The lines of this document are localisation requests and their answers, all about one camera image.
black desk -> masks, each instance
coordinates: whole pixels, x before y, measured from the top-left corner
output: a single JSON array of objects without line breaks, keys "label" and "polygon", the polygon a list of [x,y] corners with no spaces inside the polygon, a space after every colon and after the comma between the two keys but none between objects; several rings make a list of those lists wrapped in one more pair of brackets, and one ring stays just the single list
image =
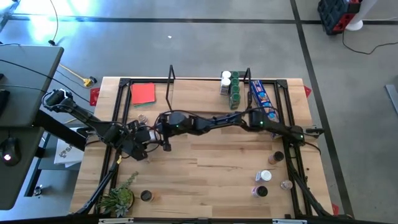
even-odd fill
[{"label": "black desk", "polygon": [[[26,173],[36,155],[44,131],[84,150],[85,138],[39,110],[41,99],[63,54],[61,47],[5,45],[0,47],[0,59],[25,66],[46,76],[0,61],[0,89],[10,91],[6,109],[0,117],[0,142],[11,136],[18,138],[22,160],[12,167],[0,162],[0,210],[14,206]],[[19,85],[38,88],[33,90]]]}]

computer mouse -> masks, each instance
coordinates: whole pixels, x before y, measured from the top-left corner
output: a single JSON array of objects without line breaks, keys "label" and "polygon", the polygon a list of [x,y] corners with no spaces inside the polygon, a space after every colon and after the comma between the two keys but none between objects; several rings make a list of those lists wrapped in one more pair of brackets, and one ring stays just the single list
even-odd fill
[{"label": "computer mouse", "polygon": [[21,160],[18,139],[9,137],[0,144],[0,156],[6,166],[14,166]]}]

concrete floor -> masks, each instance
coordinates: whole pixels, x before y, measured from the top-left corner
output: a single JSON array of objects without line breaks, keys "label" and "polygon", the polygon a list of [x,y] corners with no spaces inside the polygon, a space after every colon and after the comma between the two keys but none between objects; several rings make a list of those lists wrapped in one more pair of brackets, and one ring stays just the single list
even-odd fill
[{"label": "concrete floor", "polygon": [[[170,64],[181,77],[218,77],[222,70],[251,68],[254,77],[303,78],[313,88],[295,24],[242,24],[165,22],[182,19],[284,19],[294,20],[289,0],[54,0],[60,16],[100,17],[96,22],[76,22],[63,17],[56,42],[65,48],[61,62],[72,70],[94,76],[165,77]],[[302,20],[318,20],[318,0],[295,0]],[[367,19],[398,16],[398,1],[380,0]],[[14,16],[45,14],[53,16],[48,0],[22,0]],[[130,18],[127,22],[109,18]],[[43,16],[30,20],[12,17],[0,33],[4,43],[48,45],[56,23]],[[131,18],[156,18],[137,22]],[[398,156],[395,139],[398,116],[384,85],[398,84],[398,46],[360,55],[346,49],[341,35],[327,36],[321,25],[302,25],[320,94],[309,100],[314,123],[321,125],[319,98],[326,110],[334,143],[355,217],[359,220],[396,223]],[[375,45],[396,42],[398,26],[367,25],[347,32],[346,43],[354,49],[370,51]],[[55,78],[89,98],[89,91],[56,73]],[[52,83],[50,88],[60,88]],[[89,110],[84,101],[77,103]],[[54,115],[60,121],[71,117]],[[340,206],[331,159],[325,138],[319,140],[322,161],[332,202]],[[49,171],[40,184],[57,186],[54,176],[63,178],[63,190],[45,198],[18,199],[10,211],[0,211],[1,220],[67,214],[75,180],[68,172]],[[62,198],[63,203],[56,203]],[[20,201],[34,203],[27,211]]]}]

wooden table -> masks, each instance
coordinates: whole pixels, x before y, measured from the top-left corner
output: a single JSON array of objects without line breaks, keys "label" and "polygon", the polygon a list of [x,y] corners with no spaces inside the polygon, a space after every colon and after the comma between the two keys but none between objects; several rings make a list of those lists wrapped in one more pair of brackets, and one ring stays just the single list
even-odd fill
[{"label": "wooden table", "polygon": [[[112,118],[119,79],[120,77],[103,78],[95,108],[95,116],[103,121]],[[296,125],[311,126],[303,81],[290,78],[287,82]],[[127,122],[137,119],[139,114],[145,114],[152,125],[159,113],[169,110],[165,92],[166,84],[156,84],[156,103],[140,108],[130,106]],[[274,100],[273,89],[268,92],[271,100]],[[121,100],[119,118],[122,117],[125,97],[126,93]],[[169,99],[175,104],[173,97],[171,85]],[[306,141],[316,144],[311,138]],[[129,212],[130,217],[284,218],[285,214],[294,215],[290,191],[280,187],[280,182],[288,179],[285,161],[277,165],[267,162],[273,152],[284,151],[281,139],[272,140],[269,133],[247,133],[232,126],[215,129],[202,136],[175,136],[170,138],[170,143],[171,152],[164,152],[160,148],[149,154],[148,161],[137,162],[131,158],[122,161],[118,183],[138,171],[139,175],[131,186],[134,194],[139,195],[143,190],[155,193],[152,202],[137,199]],[[71,212],[81,208],[98,186],[104,152],[105,145],[102,142],[86,148]],[[324,209],[332,213],[319,152],[312,146],[301,147],[301,152],[308,186]],[[269,194],[264,198],[254,198],[251,190],[258,185],[254,177],[262,169],[272,173],[272,180],[265,184]],[[301,211],[305,211],[299,188],[298,199]]]}]

white bottle cap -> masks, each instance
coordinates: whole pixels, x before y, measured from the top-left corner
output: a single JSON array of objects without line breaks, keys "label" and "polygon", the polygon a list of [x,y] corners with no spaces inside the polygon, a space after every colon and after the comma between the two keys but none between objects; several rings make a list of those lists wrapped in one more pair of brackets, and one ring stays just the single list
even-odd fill
[{"label": "white bottle cap", "polygon": [[229,85],[231,84],[231,80],[230,80],[229,78],[223,78],[223,79],[221,80],[221,84],[222,84],[223,86],[229,86]]},{"label": "white bottle cap", "polygon": [[272,174],[268,170],[261,171],[261,179],[263,179],[265,181],[270,181],[271,177],[272,177]]},{"label": "white bottle cap", "polygon": [[230,71],[223,71],[221,74],[223,78],[230,78],[231,77],[231,72]]}]

